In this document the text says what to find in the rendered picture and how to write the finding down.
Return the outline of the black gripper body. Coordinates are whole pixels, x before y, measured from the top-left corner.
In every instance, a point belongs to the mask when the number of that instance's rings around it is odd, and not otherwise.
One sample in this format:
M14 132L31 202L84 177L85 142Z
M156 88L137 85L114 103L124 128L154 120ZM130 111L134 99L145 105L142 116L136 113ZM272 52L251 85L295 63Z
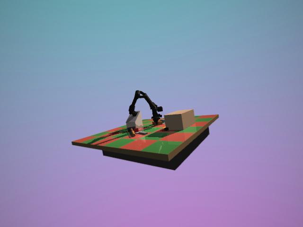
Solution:
M155 119L155 120L160 119L160 117L157 117L157 112L152 113L152 114L153 114L153 116L151 117L152 119Z

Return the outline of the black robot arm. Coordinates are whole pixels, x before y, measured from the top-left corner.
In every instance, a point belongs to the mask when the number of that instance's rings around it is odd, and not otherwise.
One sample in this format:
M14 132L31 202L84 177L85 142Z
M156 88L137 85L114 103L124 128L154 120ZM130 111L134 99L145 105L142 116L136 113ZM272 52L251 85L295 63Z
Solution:
M140 94L142 94L142 96ZM162 112L163 111L162 106L158 107L154 102L152 102L150 100L150 98L147 96L146 93L144 93L142 91L139 91L139 90L136 90L133 102L129 106L129 114L132 114L133 116L137 115L138 112L136 112L134 109L135 109L135 103L136 103L136 101L137 101L138 98L144 98L148 102L148 104L150 105L150 109L152 109L153 113L155 113L157 111L158 112Z

